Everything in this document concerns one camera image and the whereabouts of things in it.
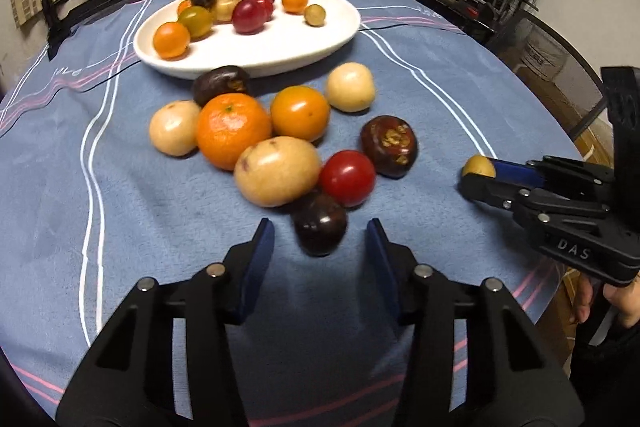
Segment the person right hand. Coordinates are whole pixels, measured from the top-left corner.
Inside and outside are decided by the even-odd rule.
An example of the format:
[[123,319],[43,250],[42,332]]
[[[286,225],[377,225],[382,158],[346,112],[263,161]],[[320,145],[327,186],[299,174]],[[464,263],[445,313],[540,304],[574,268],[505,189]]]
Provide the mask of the person right hand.
[[[625,329],[631,329],[639,322],[640,289],[639,275],[627,286],[615,287],[610,284],[601,286],[603,296],[618,311],[618,321]],[[594,284],[590,277],[580,274],[577,280],[576,295],[573,305],[573,317],[578,323],[587,321],[591,306],[596,297]]]

